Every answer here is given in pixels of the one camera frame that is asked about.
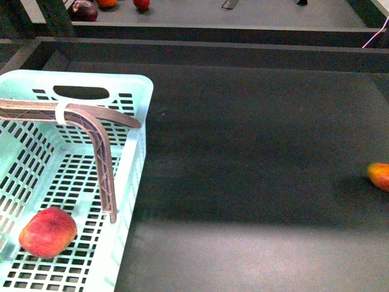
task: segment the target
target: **plastic basket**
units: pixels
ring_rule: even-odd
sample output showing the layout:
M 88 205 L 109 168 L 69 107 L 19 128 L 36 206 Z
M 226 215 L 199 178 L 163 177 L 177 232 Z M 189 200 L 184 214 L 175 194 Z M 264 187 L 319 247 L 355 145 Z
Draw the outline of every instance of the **plastic basket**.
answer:
M 74 103 L 88 88 L 97 95 L 90 99 L 89 92 L 83 103 L 120 111 L 142 124 L 133 129 L 101 121 L 111 142 L 117 221 L 102 212 L 94 150 L 81 128 L 0 120 L 1 291 L 114 290 L 146 155 L 152 82 L 140 75 L 26 70 L 0 76 L 3 99 Z M 69 212 L 78 234 L 60 255 L 38 259 L 20 248 L 18 236 L 49 206 Z

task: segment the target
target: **white zip tie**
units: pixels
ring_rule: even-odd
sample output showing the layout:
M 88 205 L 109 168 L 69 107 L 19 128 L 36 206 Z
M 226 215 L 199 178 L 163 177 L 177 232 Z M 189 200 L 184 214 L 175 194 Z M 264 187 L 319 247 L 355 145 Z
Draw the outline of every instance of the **white zip tie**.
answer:
M 58 102 L 57 106 L 55 107 L 55 119 L 57 120 L 57 123 L 61 126 L 66 126 L 65 121 L 65 108 L 69 102 Z

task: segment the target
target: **apple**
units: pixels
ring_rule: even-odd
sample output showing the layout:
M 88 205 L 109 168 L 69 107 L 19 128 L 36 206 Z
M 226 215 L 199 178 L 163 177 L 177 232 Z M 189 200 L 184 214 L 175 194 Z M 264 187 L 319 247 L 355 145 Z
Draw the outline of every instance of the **apple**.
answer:
M 33 256 L 51 259 L 65 250 L 76 234 L 74 219 L 58 207 L 49 207 L 27 223 L 19 234 L 19 243 Z
M 133 0 L 134 5 L 139 10 L 146 10 L 150 6 L 150 0 Z
M 367 168 L 371 182 L 381 190 L 389 192 L 389 164 L 374 162 Z

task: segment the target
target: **red fruit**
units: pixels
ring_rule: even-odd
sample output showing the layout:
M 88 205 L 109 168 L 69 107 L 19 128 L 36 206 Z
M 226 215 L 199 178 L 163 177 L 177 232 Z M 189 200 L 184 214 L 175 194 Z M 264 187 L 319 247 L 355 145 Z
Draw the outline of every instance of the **red fruit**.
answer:
M 381 190 L 389 192 L 389 164 L 375 162 L 368 166 L 367 173 L 371 182 Z
M 139 10 L 146 10 L 150 6 L 150 0 L 133 0 L 133 3 Z
M 102 9 L 110 9 L 116 6 L 117 0 L 96 0 L 96 3 Z
M 76 0 L 72 7 L 74 21 L 96 21 L 98 10 L 95 4 L 88 0 Z
M 50 259 L 73 241 L 77 226 L 73 218 L 57 207 L 38 212 L 19 234 L 20 245 L 33 256 Z

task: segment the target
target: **white cable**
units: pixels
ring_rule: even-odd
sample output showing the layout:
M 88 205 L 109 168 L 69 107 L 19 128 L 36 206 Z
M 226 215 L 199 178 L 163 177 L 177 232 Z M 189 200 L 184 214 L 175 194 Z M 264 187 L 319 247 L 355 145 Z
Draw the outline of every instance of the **white cable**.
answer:
M 375 38 L 376 36 L 378 36 L 378 35 L 381 33 L 381 31 L 384 30 L 385 26 L 387 26 L 388 21 L 389 21 L 389 16 L 388 16 L 387 20 L 385 21 L 384 26 L 383 26 L 375 35 L 373 35 L 373 36 L 371 37 L 371 39 L 362 47 L 363 49 L 366 48 L 367 45 L 370 44 L 370 42 L 373 41 L 374 38 Z
M 57 123 L 61 126 L 66 126 L 65 108 L 68 104 L 68 102 L 58 102 L 57 106 L 55 107 L 55 119 L 57 120 Z

